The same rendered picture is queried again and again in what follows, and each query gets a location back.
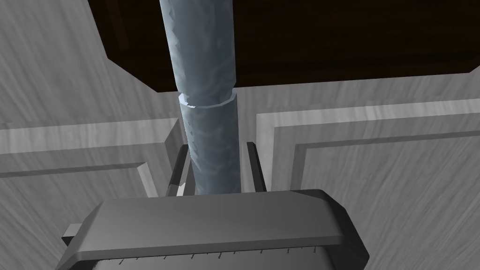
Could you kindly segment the grey panelled cupboard door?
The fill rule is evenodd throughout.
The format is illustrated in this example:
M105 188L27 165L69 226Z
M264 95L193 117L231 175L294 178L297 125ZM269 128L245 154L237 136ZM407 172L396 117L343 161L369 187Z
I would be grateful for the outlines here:
M0 0L0 270L54 270L103 200L164 196L178 93L104 52L87 0Z
M480 270L480 67L237 89L267 189L347 210L365 270Z

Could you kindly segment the grey-blue bar handle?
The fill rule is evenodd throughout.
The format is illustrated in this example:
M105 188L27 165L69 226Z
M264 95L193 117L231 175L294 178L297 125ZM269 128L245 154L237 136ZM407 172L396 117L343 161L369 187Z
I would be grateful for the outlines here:
M199 195L241 192L233 0L159 0Z

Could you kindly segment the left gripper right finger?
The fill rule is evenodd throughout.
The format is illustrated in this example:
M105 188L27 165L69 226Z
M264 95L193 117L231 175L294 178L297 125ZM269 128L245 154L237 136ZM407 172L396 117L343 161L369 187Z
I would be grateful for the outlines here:
M254 142L241 144L242 192L266 192L262 168Z

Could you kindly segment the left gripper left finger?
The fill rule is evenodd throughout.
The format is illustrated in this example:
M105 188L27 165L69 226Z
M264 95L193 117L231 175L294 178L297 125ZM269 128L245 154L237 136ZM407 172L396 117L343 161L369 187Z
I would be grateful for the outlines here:
M189 147L184 144L180 147L166 196L188 195L195 195L195 179Z

